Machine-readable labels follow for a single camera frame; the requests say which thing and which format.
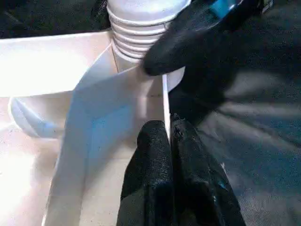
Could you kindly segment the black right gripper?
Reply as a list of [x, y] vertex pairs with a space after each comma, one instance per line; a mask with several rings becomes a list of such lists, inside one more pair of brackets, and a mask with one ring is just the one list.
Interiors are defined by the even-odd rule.
[[230, 24], [259, 14], [263, 6], [263, 0], [193, 0], [148, 50], [144, 71], [162, 75], [194, 62], [207, 62], [228, 46]]

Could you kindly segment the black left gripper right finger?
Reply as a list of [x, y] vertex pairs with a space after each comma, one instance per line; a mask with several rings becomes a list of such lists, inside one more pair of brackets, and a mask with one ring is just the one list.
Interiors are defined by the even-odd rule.
[[240, 205], [222, 165], [185, 119], [173, 120], [177, 211], [183, 226], [243, 226]]

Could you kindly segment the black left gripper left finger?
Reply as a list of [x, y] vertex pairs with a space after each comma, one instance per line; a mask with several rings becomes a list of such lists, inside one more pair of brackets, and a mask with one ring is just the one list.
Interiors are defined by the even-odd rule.
[[174, 225], [172, 156], [162, 121], [145, 123], [138, 134], [124, 174], [117, 224]]

